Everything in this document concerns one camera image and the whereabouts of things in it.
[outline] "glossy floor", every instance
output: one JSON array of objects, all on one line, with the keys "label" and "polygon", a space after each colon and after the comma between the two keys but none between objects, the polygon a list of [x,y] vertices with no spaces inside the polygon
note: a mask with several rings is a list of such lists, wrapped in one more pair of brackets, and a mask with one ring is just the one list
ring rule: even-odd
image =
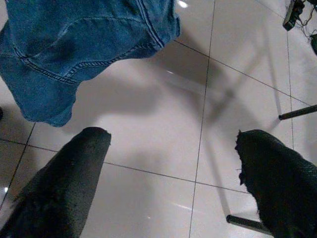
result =
[{"label": "glossy floor", "polygon": [[100,126],[112,142],[81,238],[269,237],[225,216],[257,217],[239,186],[239,129],[266,130],[317,164],[317,114],[277,119],[317,103],[316,56],[283,29],[285,2],[176,1],[182,36],[82,83],[62,128],[26,121],[0,79],[0,217],[56,151]]}]

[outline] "stitching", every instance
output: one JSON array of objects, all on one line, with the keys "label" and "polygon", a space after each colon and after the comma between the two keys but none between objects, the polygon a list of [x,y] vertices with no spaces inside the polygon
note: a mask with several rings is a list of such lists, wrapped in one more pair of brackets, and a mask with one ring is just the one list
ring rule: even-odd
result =
[{"label": "stitching", "polygon": [[73,25],[75,25],[76,23],[79,23],[80,21],[86,21],[86,20],[102,20],[102,19],[105,19],[105,20],[128,20],[128,21],[135,21],[137,23],[142,23],[144,24],[142,21],[138,21],[136,19],[131,19],[131,18],[125,18],[125,17],[113,17],[113,16],[99,16],[99,17],[81,17],[81,18],[78,18],[76,20],[74,20],[73,22],[69,23],[68,25],[65,26],[65,28],[63,29],[63,31],[61,31],[59,34],[58,34],[58,37],[57,39],[51,43],[49,46],[41,49],[38,53],[36,53],[35,55],[33,56],[28,56],[28,57],[36,57],[38,56],[39,54],[41,54],[43,51],[49,49],[50,47],[54,46],[69,30],[70,27],[72,27]]},{"label": "stitching", "polygon": [[153,27],[151,21],[150,21],[150,18],[149,18],[149,14],[146,10],[146,7],[144,5],[144,2],[143,0],[138,0],[138,3],[140,5],[140,10],[141,10],[141,13],[145,19],[145,22],[150,30],[150,35],[154,38],[154,40],[158,43],[158,45],[163,48],[164,47],[164,43],[160,40],[158,34],[156,33],[155,31],[155,28]]},{"label": "stitching", "polygon": [[70,84],[70,85],[73,85],[73,84],[76,84],[77,82],[75,81],[72,81],[72,80],[69,80],[69,79],[64,79],[63,77],[57,75],[57,74],[54,74],[52,72],[49,72],[47,71],[46,69],[43,69],[39,66],[37,66],[36,64],[34,64],[33,62],[31,62],[29,59],[27,59],[26,57],[22,57],[22,55],[20,54],[20,52],[16,49],[15,49],[15,52],[16,54],[19,56],[20,60],[22,60],[27,66],[29,66],[30,68],[34,69],[35,71],[51,78],[51,79],[54,79],[56,81],[59,81],[59,82],[62,82],[62,83],[66,83],[66,84]]},{"label": "stitching", "polygon": [[110,65],[118,60],[123,59],[129,53],[131,53],[137,49],[147,49],[147,48],[152,47],[152,46],[153,45],[151,43],[137,45],[137,46],[131,48],[130,50],[126,51],[125,53],[123,53],[123,54],[121,54],[113,59],[107,60],[107,61],[84,61],[84,62],[78,63],[64,76],[64,79],[68,80],[69,78],[71,78],[76,72],[78,72],[82,68],[94,68],[94,67],[100,67],[100,66],[108,66],[108,65]]},{"label": "stitching", "polygon": [[18,57],[16,57],[16,56],[9,56],[9,55],[2,55],[2,54],[0,54],[0,56],[5,56],[5,57],[11,57],[11,58],[16,58],[16,59],[18,59]]}]

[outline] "metal chair leg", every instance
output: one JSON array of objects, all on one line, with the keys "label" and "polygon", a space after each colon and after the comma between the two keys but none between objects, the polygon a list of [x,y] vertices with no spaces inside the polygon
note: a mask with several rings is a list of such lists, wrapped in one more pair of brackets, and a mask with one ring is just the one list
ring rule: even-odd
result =
[{"label": "metal chair leg", "polygon": [[298,117],[298,116],[309,114],[309,113],[315,113],[315,112],[317,112],[317,105],[299,109],[290,113],[285,113],[285,114],[279,115],[278,118],[280,120],[285,120],[285,119],[290,119],[290,118]]},{"label": "metal chair leg", "polygon": [[227,216],[227,222],[253,231],[261,232],[263,234],[272,235],[271,232],[261,222],[256,222],[232,215]]}]

